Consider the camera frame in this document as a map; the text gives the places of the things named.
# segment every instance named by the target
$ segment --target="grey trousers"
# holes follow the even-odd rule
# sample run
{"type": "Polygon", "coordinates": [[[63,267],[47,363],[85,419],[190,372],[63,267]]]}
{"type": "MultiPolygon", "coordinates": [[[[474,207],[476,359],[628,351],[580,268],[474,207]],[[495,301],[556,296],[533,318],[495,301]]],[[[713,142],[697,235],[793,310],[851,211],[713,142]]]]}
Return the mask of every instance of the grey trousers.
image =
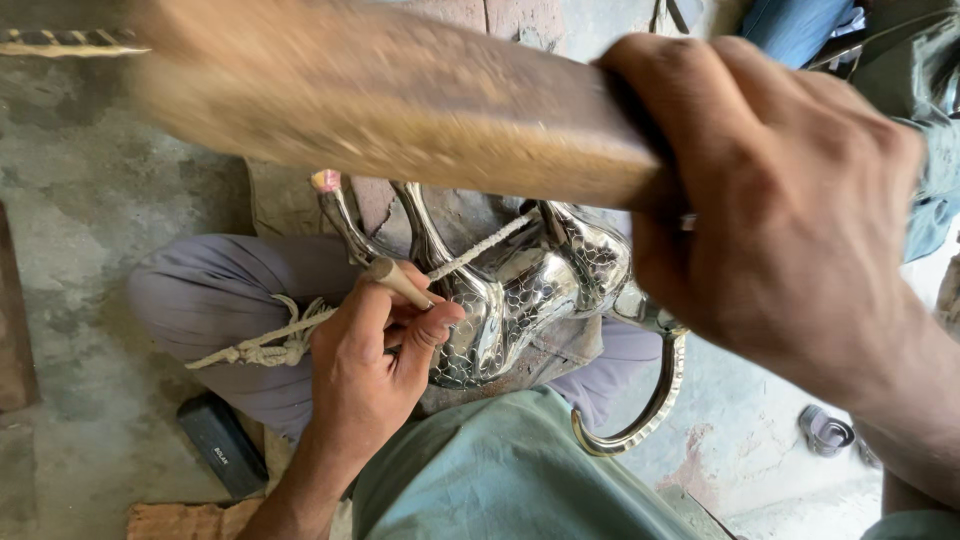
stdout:
{"type": "MultiPolygon", "coordinates": [[[[339,305],[360,273],[336,236],[258,238],[226,234],[174,242],[144,258],[127,282],[133,313],[163,351],[183,362],[285,326],[287,307],[272,294],[305,306],[318,296],[339,305]]],[[[642,362],[660,358],[660,338],[603,321],[604,353],[549,382],[602,426],[612,399],[642,362]]],[[[194,375],[274,433],[296,442],[312,414],[308,353],[296,366],[212,365],[194,375]]]]}

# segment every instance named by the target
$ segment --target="hand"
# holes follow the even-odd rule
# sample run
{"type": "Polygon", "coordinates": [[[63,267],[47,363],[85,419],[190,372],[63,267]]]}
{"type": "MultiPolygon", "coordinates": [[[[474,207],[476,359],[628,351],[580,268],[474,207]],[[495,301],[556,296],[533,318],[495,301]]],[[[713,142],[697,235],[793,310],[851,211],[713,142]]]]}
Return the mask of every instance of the hand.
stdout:
{"type": "Polygon", "coordinates": [[[932,324],[898,272],[918,134],[738,38],[632,35],[599,65],[662,128],[697,215],[693,233],[634,216],[639,285],[704,338],[835,404],[909,378],[932,324]]]}
{"type": "MultiPolygon", "coordinates": [[[[398,262],[420,288],[429,280],[398,262]]],[[[423,312],[390,288],[361,277],[343,304],[310,336],[314,445],[338,456],[347,482],[406,422],[427,384],[430,358],[464,319],[464,309],[426,293],[423,312]],[[400,346],[399,354],[384,350],[400,346]]]]}

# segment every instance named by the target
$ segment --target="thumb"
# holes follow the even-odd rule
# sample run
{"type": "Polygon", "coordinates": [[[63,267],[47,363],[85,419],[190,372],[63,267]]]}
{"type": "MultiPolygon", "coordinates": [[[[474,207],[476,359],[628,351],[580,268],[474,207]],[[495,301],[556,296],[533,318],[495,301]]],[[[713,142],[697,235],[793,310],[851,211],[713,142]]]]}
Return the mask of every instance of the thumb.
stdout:
{"type": "Polygon", "coordinates": [[[450,326],[464,320],[464,309],[453,302],[440,302],[407,326],[396,356],[396,377],[401,383],[426,381],[437,345],[450,337],[450,326]]]}

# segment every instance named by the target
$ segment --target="silver metal sculpture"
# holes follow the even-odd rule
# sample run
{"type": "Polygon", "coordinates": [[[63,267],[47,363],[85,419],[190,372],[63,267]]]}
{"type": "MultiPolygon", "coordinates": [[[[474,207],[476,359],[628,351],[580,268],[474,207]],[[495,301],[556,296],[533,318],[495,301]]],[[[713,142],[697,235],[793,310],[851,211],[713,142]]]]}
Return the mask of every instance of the silver metal sculpture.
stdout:
{"type": "MultiPolygon", "coordinates": [[[[419,184],[392,183],[413,231],[410,259],[424,271],[455,259],[431,219],[419,184]]],[[[321,198],[324,213],[360,263],[397,254],[363,235],[343,193],[321,198]]],[[[680,390],[684,330],[654,305],[633,280],[630,242],[590,213],[567,203],[537,201],[535,220],[491,249],[492,270],[467,264],[434,282],[433,292],[467,312],[434,356],[430,381],[447,388],[493,382],[509,371],[534,336],[563,318],[606,314],[663,336],[660,381],[650,403],[629,427],[612,437],[571,422],[577,438],[596,455],[621,454],[653,431],[680,390]]]]}

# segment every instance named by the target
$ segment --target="wooden handle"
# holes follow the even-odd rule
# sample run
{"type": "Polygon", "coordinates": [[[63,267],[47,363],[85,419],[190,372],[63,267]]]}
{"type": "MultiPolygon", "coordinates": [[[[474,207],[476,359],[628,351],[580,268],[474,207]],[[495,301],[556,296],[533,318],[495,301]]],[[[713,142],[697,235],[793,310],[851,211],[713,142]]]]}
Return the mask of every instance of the wooden handle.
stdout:
{"type": "Polygon", "coordinates": [[[427,310],[433,307],[433,302],[417,288],[407,274],[392,258],[378,257],[367,267],[367,275],[375,282],[384,284],[402,294],[414,306],[427,310]]]}
{"type": "Polygon", "coordinates": [[[532,199],[682,205],[658,130],[598,68],[363,2],[141,7],[153,52],[137,59],[135,93],[177,137],[532,199]]]}

